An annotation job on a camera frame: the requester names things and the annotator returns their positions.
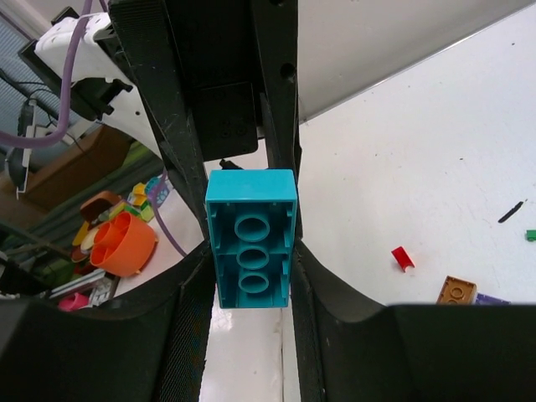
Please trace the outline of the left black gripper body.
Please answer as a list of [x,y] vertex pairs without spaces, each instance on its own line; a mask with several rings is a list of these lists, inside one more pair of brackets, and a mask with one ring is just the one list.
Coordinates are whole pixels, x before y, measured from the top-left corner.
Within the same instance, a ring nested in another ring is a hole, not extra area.
[[206,161],[254,152],[260,68],[251,1],[165,1],[165,68]]

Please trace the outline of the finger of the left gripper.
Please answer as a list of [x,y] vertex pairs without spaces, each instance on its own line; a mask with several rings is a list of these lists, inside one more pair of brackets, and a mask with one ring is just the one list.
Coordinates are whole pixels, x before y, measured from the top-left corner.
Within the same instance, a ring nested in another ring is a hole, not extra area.
[[299,177],[297,1],[253,1],[251,12],[264,91],[260,94],[268,166]]
[[208,179],[191,109],[183,93],[164,1],[111,1],[110,17],[142,98],[171,181],[209,237]]

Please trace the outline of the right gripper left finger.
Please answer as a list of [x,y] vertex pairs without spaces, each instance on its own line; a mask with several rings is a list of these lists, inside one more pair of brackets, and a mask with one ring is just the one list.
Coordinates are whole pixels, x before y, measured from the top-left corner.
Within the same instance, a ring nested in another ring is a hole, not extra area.
[[1,304],[4,401],[195,401],[214,303],[202,242],[176,265],[98,307]]

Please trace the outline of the long teal lego brick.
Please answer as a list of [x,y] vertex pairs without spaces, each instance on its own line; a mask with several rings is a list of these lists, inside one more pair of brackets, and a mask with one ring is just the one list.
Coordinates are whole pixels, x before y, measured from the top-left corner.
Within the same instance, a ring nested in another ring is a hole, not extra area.
[[290,169],[210,173],[205,205],[221,308],[287,307],[297,204]]

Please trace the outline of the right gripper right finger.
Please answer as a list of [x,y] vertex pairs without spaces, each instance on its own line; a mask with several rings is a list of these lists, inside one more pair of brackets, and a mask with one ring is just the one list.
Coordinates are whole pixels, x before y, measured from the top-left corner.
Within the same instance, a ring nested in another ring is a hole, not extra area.
[[368,298],[294,245],[291,306],[304,401],[532,401],[535,309]]

